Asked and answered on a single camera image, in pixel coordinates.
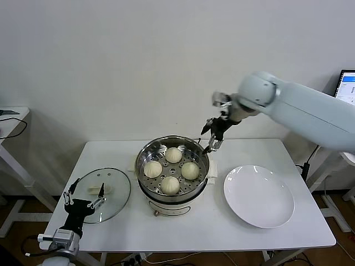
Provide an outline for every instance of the pot handle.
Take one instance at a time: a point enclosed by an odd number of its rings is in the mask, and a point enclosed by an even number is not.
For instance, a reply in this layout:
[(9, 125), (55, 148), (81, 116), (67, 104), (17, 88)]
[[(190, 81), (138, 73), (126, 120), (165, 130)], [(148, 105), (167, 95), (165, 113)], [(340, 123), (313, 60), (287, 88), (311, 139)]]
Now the pot handle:
[(207, 173), (207, 185), (213, 185), (215, 183), (215, 178), (217, 178), (217, 161), (210, 160), (210, 169)]

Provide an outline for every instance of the glass lid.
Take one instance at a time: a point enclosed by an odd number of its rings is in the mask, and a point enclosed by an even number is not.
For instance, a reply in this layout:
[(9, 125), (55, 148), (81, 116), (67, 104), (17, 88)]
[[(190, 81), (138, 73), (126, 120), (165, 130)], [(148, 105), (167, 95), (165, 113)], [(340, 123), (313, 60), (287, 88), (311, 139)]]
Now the glass lid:
[(87, 216), (84, 223), (104, 222), (119, 213), (128, 201), (130, 182), (127, 175), (115, 168), (94, 170), (80, 179), (73, 198), (95, 201), (104, 184), (105, 201), (96, 208), (95, 213)]

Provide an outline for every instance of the white table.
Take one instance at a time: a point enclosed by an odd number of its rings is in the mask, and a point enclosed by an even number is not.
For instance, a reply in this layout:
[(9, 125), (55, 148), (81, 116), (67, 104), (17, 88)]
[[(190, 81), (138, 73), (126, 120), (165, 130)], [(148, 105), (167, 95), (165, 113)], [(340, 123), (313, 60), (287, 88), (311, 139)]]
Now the white table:
[[(29, 113), (27, 107), (0, 107), (2, 110), (13, 110), (19, 112), (19, 115), (2, 115), (0, 120), (15, 117), (23, 120)], [(11, 132), (21, 123), (18, 120), (12, 119), (0, 122), (0, 137), (8, 137)], [(2, 146), (2, 142), (6, 139), (0, 139), (0, 157), (16, 172), (15, 178), (39, 201), (41, 201), (47, 208), (54, 211), (57, 202), (55, 199), (38, 183), (36, 180), (26, 171), (25, 168), (14, 158), (12, 155)], [(3, 197), (0, 198), (0, 202), (5, 204), (6, 201)], [(0, 237), (5, 237), (11, 225), (15, 221), (38, 221), (48, 222), (50, 219), (50, 213), (19, 213), (24, 204), (24, 200), (19, 200), (15, 203), (10, 214), (0, 228)]]
[[(278, 250), (263, 265), (278, 265), (306, 248), (328, 247), (336, 240), (306, 184), (282, 142), (277, 139), (225, 140), (218, 152), (218, 178), (200, 195), (198, 204), (180, 217), (155, 217), (140, 191), (137, 179), (128, 172), (132, 156), (147, 141), (88, 142), (67, 183), (102, 167), (115, 167), (131, 180), (131, 195), (124, 209), (101, 224), (85, 224), (80, 250), (86, 252), (220, 252)], [(283, 176), (295, 198), (291, 220), (280, 228), (262, 229), (238, 218), (224, 198), (225, 176), (240, 165), (263, 166)], [(67, 214), (60, 199), (45, 234), (53, 234), (64, 224)], [(40, 244), (48, 249), (49, 243)]]

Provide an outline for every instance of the floor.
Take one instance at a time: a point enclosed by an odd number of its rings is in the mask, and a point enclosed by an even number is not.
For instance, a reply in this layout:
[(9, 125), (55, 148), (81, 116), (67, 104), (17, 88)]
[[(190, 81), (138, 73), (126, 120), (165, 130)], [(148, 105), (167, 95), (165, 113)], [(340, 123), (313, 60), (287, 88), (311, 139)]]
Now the floor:
[[(320, 208), (325, 207), (322, 199), (319, 195), (314, 196), (318, 206)], [(355, 206), (350, 202), (344, 202), (342, 200), (341, 194), (332, 195), (333, 200), (335, 201), (338, 208), (343, 213), (345, 219), (350, 224), (352, 228), (355, 228)], [(10, 199), (9, 203), (6, 206), (0, 206), (0, 224), (6, 219), (7, 214), (10, 212), (12, 206), (15, 204), (16, 200)], [(49, 212), (45, 206), (43, 206), (36, 199), (28, 199), (22, 209), (22, 212)], [(352, 233), (343, 233), (339, 229), (337, 223), (333, 218), (326, 219), (330, 228), (332, 229), (337, 240), (343, 245), (351, 256), (355, 258), (355, 241), (349, 239), (348, 237)], [(20, 251), (20, 244), (22, 240), (29, 235), (43, 233), (47, 223), (22, 223), (16, 222), (8, 235), (5, 238), (0, 238), (0, 245), (5, 247), (5, 249), (12, 254), (21, 264), (24, 266), (35, 266), (40, 264), (45, 257), (34, 257), (27, 258)], [(26, 249), (31, 252), (40, 252), (38, 248), (38, 243), (36, 241), (30, 241), (26, 245)], [(321, 249), (309, 249), (306, 252), (306, 255), (309, 257), (310, 261), (315, 266), (336, 266), (336, 265), (355, 265), (355, 262), (352, 261), (348, 255), (338, 246), (330, 248), (321, 248)], [(94, 257), (99, 258), (100, 254), (92, 254)], [(106, 265), (111, 265), (115, 262), (119, 262), (124, 259), (128, 254), (124, 253), (109, 253), (106, 259)], [(187, 254), (176, 254), (176, 253), (155, 253), (149, 257), (150, 262), (159, 262), (162, 260), (180, 258)], [(228, 255), (234, 260), (238, 266), (258, 266), (263, 262), (263, 257), (261, 252), (228, 252)], [(201, 253), (197, 255), (190, 256), (183, 260), (178, 260), (172, 262), (172, 264), (181, 264), (181, 263), (192, 263), (195, 266), (234, 266), (231, 263), (230, 259), (223, 253)], [(76, 266), (82, 266), (82, 264), (76, 262)], [(303, 261), (296, 261), (286, 263), (285, 266), (307, 266), (307, 263)]]

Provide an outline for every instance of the stainless steel steamer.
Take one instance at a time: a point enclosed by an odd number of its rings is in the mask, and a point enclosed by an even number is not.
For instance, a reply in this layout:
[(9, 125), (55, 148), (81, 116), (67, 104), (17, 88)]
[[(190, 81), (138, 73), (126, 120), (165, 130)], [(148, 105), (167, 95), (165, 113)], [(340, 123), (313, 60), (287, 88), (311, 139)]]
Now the stainless steel steamer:
[[(165, 159), (165, 152), (168, 148), (176, 147), (182, 152), (180, 162), (171, 163)], [(150, 141), (139, 152), (135, 161), (135, 174), (142, 191), (153, 205), (162, 208), (166, 206), (181, 205), (196, 198), (207, 185), (207, 173), (210, 168), (210, 161), (207, 154), (202, 154), (203, 148), (196, 141), (181, 136), (166, 136)], [(148, 178), (144, 175), (144, 165), (150, 161), (158, 161), (163, 171), (157, 178)], [(184, 163), (194, 162), (200, 168), (199, 177), (195, 180), (186, 180), (181, 175), (181, 167)], [(180, 182), (180, 190), (175, 195), (165, 195), (160, 189), (162, 180), (167, 176), (174, 176)]]

